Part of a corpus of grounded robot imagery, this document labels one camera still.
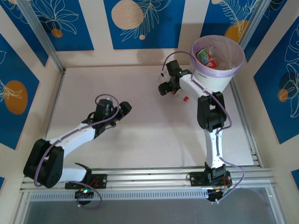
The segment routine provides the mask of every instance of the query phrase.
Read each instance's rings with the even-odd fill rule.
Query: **white floor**
[[[115,128],[69,154],[65,163],[91,168],[203,166],[206,142],[197,123],[197,101],[160,96],[160,70],[161,66],[67,69],[47,139],[78,126],[95,110],[94,99],[102,93],[128,101],[133,108]],[[223,94],[233,120],[233,127],[223,132],[223,157],[231,163],[252,165],[229,86]]]

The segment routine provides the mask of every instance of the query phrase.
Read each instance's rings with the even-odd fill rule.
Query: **purple cable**
[[[60,143],[62,140],[64,140],[64,139],[70,137],[71,135],[73,135],[73,134],[75,134],[75,133],[77,133],[77,132],[79,132],[79,131],[81,131],[81,130],[84,130],[84,129],[86,129],[86,128],[92,127],[92,126],[94,126],[94,125],[98,125],[98,124],[104,123],[104,122],[106,122],[106,121],[109,121],[109,120],[113,119],[113,118],[117,115],[117,113],[118,113],[119,110],[120,110],[120,104],[119,104],[117,98],[115,98],[114,96],[112,96],[112,95],[110,95],[110,94],[101,94],[101,95],[98,95],[98,96],[96,97],[96,99],[95,99],[95,104],[97,104],[97,99],[98,99],[99,97],[102,97],[102,96],[109,96],[109,97],[112,97],[112,98],[116,101],[116,103],[117,103],[117,110],[116,110],[115,114],[112,115],[110,118],[107,118],[107,119],[105,119],[105,120],[101,120],[101,121],[95,122],[95,123],[93,123],[93,124],[86,125],[86,126],[82,127],[81,129],[76,129],[76,130],[74,130],[74,131],[72,131],[72,132],[70,132],[70,133],[64,135],[63,137],[61,137],[61,139],[58,139],[58,140],[55,141],[52,145],[50,145],[50,147],[49,147],[49,148],[45,151],[45,153],[43,154],[43,156],[42,156],[41,160],[39,161],[38,166],[37,166],[37,168],[36,168],[36,173],[35,173],[35,175],[34,175],[34,185],[35,185],[36,187],[41,187],[41,186],[42,186],[41,184],[38,184],[38,183],[37,183],[38,174],[39,174],[39,172],[40,172],[40,170],[41,170],[41,167],[42,167],[42,164],[43,164],[43,162],[44,162],[44,159],[47,157],[47,155],[48,155],[48,153],[50,152],[50,150],[51,150],[56,144]],[[100,193],[99,193],[96,189],[92,188],[91,186],[89,186],[89,185],[87,185],[87,184],[83,184],[83,183],[80,183],[80,182],[73,182],[73,183],[80,184],[80,185],[83,185],[83,186],[85,186],[85,187],[88,187],[88,188],[92,189],[94,192],[96,192],[96,193],[100,196]]]
[[[165,65],[166,65],[166,61],[167,61],[167,59],[171,56],[171,55],[173,55],[173,54],[176,54],[176,53],[184,53],[184,54],[188,54],[193,60],[194,60],[194,63],[196,63],[196,58],[192,55],[192,54],[190,54],[189,52],[186,52],[186,51],[175,51],[175,52],[173,52],[173,53],[171,53],[170,55],[168,55],[167,56],[167,58],[165,59],[165,61],[164,61],[164,64],[163,64],[163,67],[162,67],[162,71],[164,70],[164,67],[165,67]],[[224,162],[224,163],[226,163],[226,164],[228,164],[228,165],[230,165],[230,166],[232,166],[232,167],[235,167],[235,168],[239,168],[242,172],[243,172],[243,175],[242,175],[242,177],[241,177],[241,179],[239,180],[239,182],[225,195],[225,196],[223,196],[219,201],[217,201],[217,202],[214,202],[214,203],[219,203],[220,201],[222,201],[224,198],[226,198],[242,181],[243,181],[243,179],[244,179],[244,177],[245,177],[245,170],[242,168],[242,167],[240,167],[240,166],[237,166],[237,165],[235,165],[235,164],[232,164],[232,163],[230,163],[230,162],[227,162],[227,161],[225,161],[222,157],[220,157],[220,152],[219,152],[219,133],[221,132],[221,131],[223,131],[223,130],[225,130],[225,129],[228,129],[228,128],[230,128],[231,126],[233,126],[233,121],[232,121],[232,119],[231,119],[231,117],[229,116],[229,114],[228,114],[228,112],[225,110],[225,108],[224,108],[224,106],[219,102],[219,100],[215,97],[215,96],[213,96],[213,94],[211,94],[209,91],[207,91],[206,90],[206,88],[204,88],[201,84],[199,84],[198,83],[198,81],[196,80],[196,79],[194,79],[194,72],[195,72],[195,68],[194,68],[194,71],[192,72],[192,74],[191,74],[191,80],[192,80],[192,82],[194,83],[194,84],[196,84],[204,93],[206,93],[206,94],[208,94],[210,97],[212,97],[213,98],[213,100],[215,100],[215,102],[219,105],[219,107],[223,110],[223,112],[225,113],[225,115],[226,115],[226,117],[228,118],[228,120],[229,120],[229,125],[228,126],[226,126],[226,127],[223,127],[223,128],[221,128],[221,129],[219,129],[217,132],[216,132],[216,149],[217,149],[217,156],[218,156],[218,158],[222,161],[222,162]]]

